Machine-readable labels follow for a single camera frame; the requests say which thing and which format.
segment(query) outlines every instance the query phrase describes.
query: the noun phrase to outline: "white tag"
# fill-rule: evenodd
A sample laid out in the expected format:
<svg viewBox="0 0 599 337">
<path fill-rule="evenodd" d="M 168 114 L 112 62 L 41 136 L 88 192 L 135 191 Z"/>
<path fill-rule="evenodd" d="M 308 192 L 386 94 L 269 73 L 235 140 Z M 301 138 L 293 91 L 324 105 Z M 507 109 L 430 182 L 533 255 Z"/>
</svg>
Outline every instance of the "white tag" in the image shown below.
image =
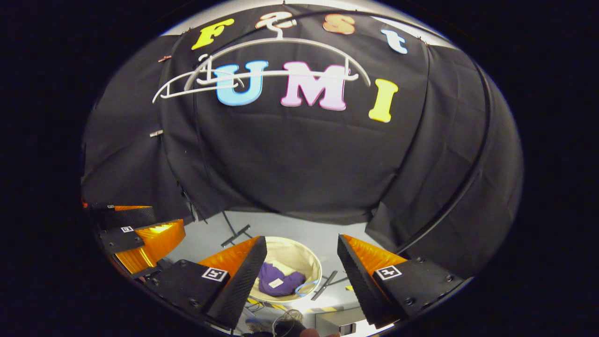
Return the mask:
<svg viewBox="0 0 599 337">
<path fill-rule="evenodd" d="M 280 285 L 282 285 L 282 284 L 283 284 L 283 281 L 281 281 L 281 279 L 280 279 L 280 278 L 277 278 L 276 280 L 274 280 L 273 282 L 269 283 L 268 285 L 269 285 L 271 288 L 276 288 L 276 287 L 278 287 L 278 286 L 280 286 Z"/>
</svg>

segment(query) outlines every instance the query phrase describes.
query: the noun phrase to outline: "gray floor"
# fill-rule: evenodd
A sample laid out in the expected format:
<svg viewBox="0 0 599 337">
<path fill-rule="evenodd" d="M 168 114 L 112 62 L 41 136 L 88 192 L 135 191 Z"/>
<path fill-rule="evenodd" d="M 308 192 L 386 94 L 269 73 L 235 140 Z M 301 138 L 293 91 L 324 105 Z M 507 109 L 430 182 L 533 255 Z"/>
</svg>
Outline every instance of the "gray floor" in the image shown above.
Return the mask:
<svg viewBox="0 0 599 337">
<path fill-rule="evenodd" d="M 281 236 L 286 237 L 310 248 L 319 258 L 322 264 L 322 275 L 330 276 L 333 270 L 337 271 L 337 276 L 333 282 L 346 277 L 343 265 L 337 256 L 337 240 L 339 234 L 347 234 L 370 244 L 380 247 L 378 243 L 364 233 L 366 223 L 353 225 L 332 225 L 317 222 L 304 221 L 300 219 L 287 218 L 285 216 L 273 213 L 254 213 L 254 212 L 233 212 L 227 211 L 235 231 L 241 230 L 249 224 L 248 234 L 251 236 Z M 185 226 L 186 236 L 183 241 L 167 258 L 177 261 L 182 258 L 189 261 L 201 261 L 206 257 L 214 255 L 225 248 L 220 246 L 225 240 L 232 236 L 224 216 L 220 213 L 204 221 L 195 221 Z M 240 243 L 247 240 L 248 237 L 240 236 L 234 243 Z M 304 325 L 306 327 L 315 327 L 315 313 L 308 312 L 309 309 L 319 310 L 325 307 L 342 307 L 343 309 L 352 309 L 359 307 L 358 300 L 354 292 L 346 290 L 349 286 L 348 280 L 338 284 L 331 285 L 312 301 L 314 294 L 303 297 L 302 299 L 286 304 L 287 308 L 300 310 L 304 314 Z M 284 312 L 280 309 L 262 308 L 255 313 L 256 318 L 261 321 L 272 323 L 275 318 L 281 316 Z M 249 332 L 245 325 L 248 315 L 243 314 L 240 317 L 240 323 L 237 327 L 239 333 Z"/>
</svg>

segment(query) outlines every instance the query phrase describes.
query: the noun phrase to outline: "screw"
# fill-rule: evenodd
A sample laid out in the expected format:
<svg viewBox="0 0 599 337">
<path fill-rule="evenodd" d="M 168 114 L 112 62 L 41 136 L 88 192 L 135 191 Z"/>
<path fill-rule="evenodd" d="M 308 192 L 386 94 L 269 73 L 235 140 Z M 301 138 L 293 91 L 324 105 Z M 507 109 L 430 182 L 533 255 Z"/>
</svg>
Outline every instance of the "screw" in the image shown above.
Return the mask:
<svg viewBox="0 0 599 337">
<path fill-rule="evenodd" d="M 198 301 L 196 301 L 195 299 L 193 299 L 193 298 L 190 297 L 190 298 L 188 298 L 188 300 L 189 300 L 189 305 L 190 306 L 193 306 L 194 308 L 197 308 L 199 306 Z"/>
</svg>

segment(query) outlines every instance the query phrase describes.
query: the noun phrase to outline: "blue letter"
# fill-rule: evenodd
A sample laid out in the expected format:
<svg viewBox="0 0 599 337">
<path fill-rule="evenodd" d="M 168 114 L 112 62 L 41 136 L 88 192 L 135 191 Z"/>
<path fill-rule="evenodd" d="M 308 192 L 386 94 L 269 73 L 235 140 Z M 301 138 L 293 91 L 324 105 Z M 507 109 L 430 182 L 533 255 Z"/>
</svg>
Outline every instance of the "blue letter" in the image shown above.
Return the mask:
<svg viewBox="0 0 599 337">
<path fill-rule="evenodd" d="M 387 35 L 387 43 L 394 51 L 400 54 L 408 54 L 408 50 L 401 45 L 402 42 L 406 43 L 406 41 L 397 35 L 396 32 L 388 31 L 387 29 L 382 29 L 380 32 Z"/>
<path fill-rule="evenodd" d="M 262 92 L 262 70 L 268 66 L 267 61 L 252 61 L 246 63 L 246 69 L 250 71 L 250 88 L 243 92 L 235 92 L 233 88 L 219 88 L 216 89 L 216 96 L 219 101 L 228 106 L 244 106 L 250 104 L 258 99 Z M 226 77 L 230 74 L 235 74 L 239 69 L 237 64 L 224 65 L 215 69 L 214 74 L 216 77 Z M 216 87 L 220 86 L 232 86 L 233 79 L 219 81 L 216 83 Z"/>
</svg>

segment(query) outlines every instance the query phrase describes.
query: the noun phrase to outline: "hanger hook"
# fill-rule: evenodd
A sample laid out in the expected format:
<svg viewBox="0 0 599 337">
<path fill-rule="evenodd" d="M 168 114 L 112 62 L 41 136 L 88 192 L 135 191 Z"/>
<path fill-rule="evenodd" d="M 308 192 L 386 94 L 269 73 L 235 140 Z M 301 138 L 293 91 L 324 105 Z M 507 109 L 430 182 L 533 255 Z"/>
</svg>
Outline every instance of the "hanger hook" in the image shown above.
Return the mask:
<svg viewBox="0 0 599 337">
<path fill-rule="evenodd" d="M 282 39 L 283 38 L 283 30 L 280 29 L 279 27 L 273 26 L 273 22 L 275 22 L 276 20 L 277 20 L 276 17 L 268 19 L 268 21 L 266 22 L 266 27 L 273 32 L 277 32 L 277 39 Z"/>
</svg>

